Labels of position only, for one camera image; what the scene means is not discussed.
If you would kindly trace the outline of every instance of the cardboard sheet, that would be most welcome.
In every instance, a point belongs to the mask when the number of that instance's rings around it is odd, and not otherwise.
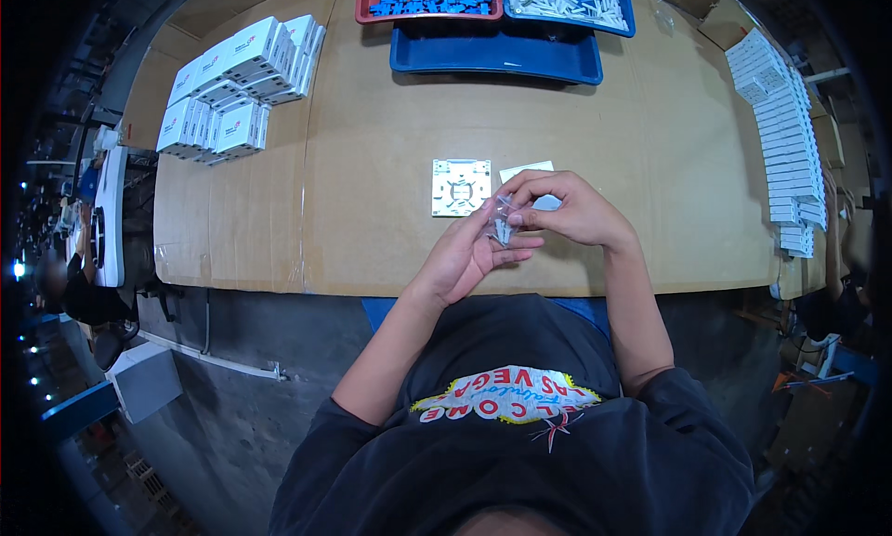
[[[267,151],[213,168],[162,157],[154,235],[163,281],[396,295],[450,222],[430,217],[433,158],[490,159],[493,178],[546,160],[576,171],[638,230],[659,292],[778,278],[752,109],[722,51],[680,15],[670,37],[652,1],[633,0],[635,38],[598,35],[602,85],[529,86],[395,74],[391,27],[362,28],[353,1],[266,0],[199,39],[186,35],[195,51],[184,55],[194,57],[271,14],[310,12],[328,24],[312,96],[274,107]],[[148,109],[134,129],[154,122],[156,135],[160,119]],[[601,294],[600,251],[548,239],[478,292]]]
[[[312,13],[327,23],[334,1],[267,0],[211,31],[196,53],[268,15],[284,20]],[[154,244],[162,281],[303,291],[303,157],[310,104],[308,98],[273,107],[267,149],[256,155],[214,167],[161,156]]]
[[[597,37],[604,83],[549,89],[395,74],[390,28],[363,29],[352,0],[337,0],[309,122],[304,289],[399,293],[449,224],[429,213],[433,158],[490,159],[493,171],[551,160],[576,171],[638,230],[659,292],[773,282],[751,107],[717,46],[681,18],[663,34],[649,1],[633,3],[634,39]],[[478,292],[601,294],[601,266],[598,249],[549,236],[530,262],[494,272]]]

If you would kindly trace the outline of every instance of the hand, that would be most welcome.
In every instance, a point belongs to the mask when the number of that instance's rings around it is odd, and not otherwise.
[[[90,218],[93,217],[93,206],[89,203],[81,202],[78,208],[78,216],[80,217],[81,225],[89,225]]]
[[[821,169],[821,173],[824,175],[824,205],[827,207],[827,219],[838,220],[840,216],[836,201],[836,180],[827,169]]]
[[[497,196],[514,194],[511,204],[525,207],[508,217],[508,224],[524,230],[552,230],[574,242],[602,245],[608,250],[637,243],[631,223],[588,182],[573,172],[524,170],[497,191]],[[527,204],[551,194],[563,203],[557,210],[537,210]]]
[[[407,291],[446,307],[467,296],[484,276],[499,265],[525,261],[544,240],[513,236],[503,248],[483,232],[492,213],[492,198],[470,216],[455,220],[433,245],[427,261]]]

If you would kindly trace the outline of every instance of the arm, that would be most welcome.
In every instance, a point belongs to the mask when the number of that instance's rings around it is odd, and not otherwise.
[[[833,301],[842,296],[842,272],[840,269],[840,214],[837,211],[836,181],[830,172],[824,172],[824,204],[827,206],[827,248],[825,254],[825,283]]]
[[[75,253],[80,256],[81,261],[84,263],[86,282],[91,285],[96,277],[96,266],[93,263],[93,245],[90,243],[90,237],[93,235],[93,223],[90,220],[92,210],[93,208],[88,203],[80,205],[78,210],[80,216],[80,236],[75,247]]]
[[[608,319],[625,391],[637,395],[651,378],[675,366],[669,335],[656,307],[638,236],[628,220],[573,172],[525,170],[498,190],[513,204],[551,194],[563,203],[553,211],[529,207],[508,218],[527,230],[547,229],[574,242],[604,248]]]
[[[382,425],[394,411],[408,370],[430,339],[442,310],[467,296],[493,268],[528,260],[541,238],[519,237],[504,249],[483,233],[492,200],[454,221],[403,290],[387,318],[360,353],[332,399],[353,416]]]

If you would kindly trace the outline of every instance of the right hand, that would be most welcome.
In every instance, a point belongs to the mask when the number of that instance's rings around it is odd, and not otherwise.
[[[621,212],[574,172],[524,170],[496,193],[508,194],[514,194],[511,204],[522,208],[508,217],[510,225],[523,226],[524,230],[552,230],[574,242],[601,245],[608,250],[638,242],[635,229]],[[546,194],[563,201],[557,210],[527,206]]]

